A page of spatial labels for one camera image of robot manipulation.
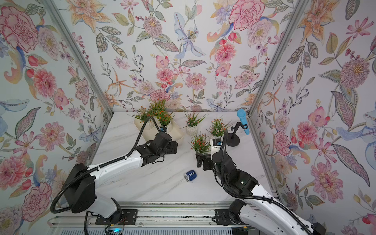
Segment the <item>orange flower potted plant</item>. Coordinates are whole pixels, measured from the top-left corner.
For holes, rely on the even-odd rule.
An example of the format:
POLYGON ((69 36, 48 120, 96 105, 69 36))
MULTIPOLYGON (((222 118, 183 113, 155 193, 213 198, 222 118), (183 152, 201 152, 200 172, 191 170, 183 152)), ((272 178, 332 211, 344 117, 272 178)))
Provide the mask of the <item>orange flower potted plant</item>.
POLYGON ((153 101, 147 110, 147 116, 157 118, 166 112, 165 100, 153 101))

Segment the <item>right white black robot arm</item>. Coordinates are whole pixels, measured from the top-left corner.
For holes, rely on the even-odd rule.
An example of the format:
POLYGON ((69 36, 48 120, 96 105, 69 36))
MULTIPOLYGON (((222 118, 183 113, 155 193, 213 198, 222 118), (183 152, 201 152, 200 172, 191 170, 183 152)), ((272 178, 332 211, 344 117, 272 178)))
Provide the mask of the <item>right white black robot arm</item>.
POLYGON ((191 145, 202 166, 214 173, 217 184, 234 198, 227 209, 234 224, 251 225, 267 235, 324 235, 326 228, 297 216, 276 200, 249 173, 238 169, 227 153, 228 133, 222 139, 209 139, 200 134, 191 145))

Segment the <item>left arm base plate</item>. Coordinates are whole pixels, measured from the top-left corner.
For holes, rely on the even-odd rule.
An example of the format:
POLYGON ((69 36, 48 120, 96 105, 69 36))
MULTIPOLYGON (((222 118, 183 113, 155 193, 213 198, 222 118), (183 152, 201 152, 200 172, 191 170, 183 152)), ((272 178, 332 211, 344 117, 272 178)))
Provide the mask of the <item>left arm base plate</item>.
POLYGON ((117 210, 109 218, 98 217, 95 225, 135 225, 138 215, 137 209, 117 210))

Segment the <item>red flower potted plant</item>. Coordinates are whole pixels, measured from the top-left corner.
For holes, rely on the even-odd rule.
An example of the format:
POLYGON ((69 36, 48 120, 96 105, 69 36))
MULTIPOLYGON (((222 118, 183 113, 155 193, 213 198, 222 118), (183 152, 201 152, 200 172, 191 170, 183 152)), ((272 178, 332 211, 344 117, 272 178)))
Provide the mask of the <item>red flower potted plant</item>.
POLYGON ((160 126, 166 128, 166 132, 170 131, 172 128, 172 120, 174 114, 168 111, 158 111, 156 117, 159 120, 160 126))
POLYGON ((190 144, 197 156, 209 156, 211 153, 210 138, 206 134, 191 136, 190 144))

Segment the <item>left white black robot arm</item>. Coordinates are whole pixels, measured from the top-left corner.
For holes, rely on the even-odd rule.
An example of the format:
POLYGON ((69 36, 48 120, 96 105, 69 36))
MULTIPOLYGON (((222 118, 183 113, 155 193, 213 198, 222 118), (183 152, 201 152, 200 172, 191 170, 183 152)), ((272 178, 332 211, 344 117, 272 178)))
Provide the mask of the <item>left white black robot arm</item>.
POLYGON ((124 222, 126 213, 116 199, 100 195, 96 190, 132 169, 154 164, 166 155, 177 153, 178 143, 166 132, 166 127, 157 126, 154 139, 141 145, 139 141, 145 127, 144 124, 126 155, 101 164, 75 165, 61 191, 52 200, 50 212, 91 213, 105 220, 109 226, 124 222))

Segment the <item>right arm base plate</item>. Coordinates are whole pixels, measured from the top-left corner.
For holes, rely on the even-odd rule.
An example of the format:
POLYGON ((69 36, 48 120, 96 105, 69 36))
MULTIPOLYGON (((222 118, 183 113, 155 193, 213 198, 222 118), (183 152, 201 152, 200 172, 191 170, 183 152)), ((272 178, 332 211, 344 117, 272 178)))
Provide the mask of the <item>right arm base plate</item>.
POLYGON ((217 225, 229 226, 239 225, 251 227, 253 225, 246 224, 240 219, 240 211, 232 211, 229 209, 215 209, 215 215, 212 217, 212 221, 217 225))

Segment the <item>pink flower potted plant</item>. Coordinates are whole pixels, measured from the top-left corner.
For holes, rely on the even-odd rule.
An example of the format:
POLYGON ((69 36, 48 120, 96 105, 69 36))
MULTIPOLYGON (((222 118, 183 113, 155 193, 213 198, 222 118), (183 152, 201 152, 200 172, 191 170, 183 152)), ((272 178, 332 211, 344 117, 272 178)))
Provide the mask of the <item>pink flower potted plant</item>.
POLYGON ((141 124, 143 125, 145 121, 147 120, 148 117, 153 116, 153 111, 151 110, 150 107, 145 108, 141 107, 136 114, 132 115, 132 117, 135 119, 136 124, 141 124))

